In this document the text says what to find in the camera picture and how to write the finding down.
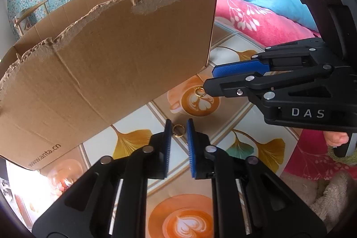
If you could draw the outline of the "person right hand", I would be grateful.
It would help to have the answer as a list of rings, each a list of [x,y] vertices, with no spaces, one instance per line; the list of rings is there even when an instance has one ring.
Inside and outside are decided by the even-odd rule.
[[[324,139],[328,146],[338,147],[348,143],[349,136],[343,132],[323,132]]]

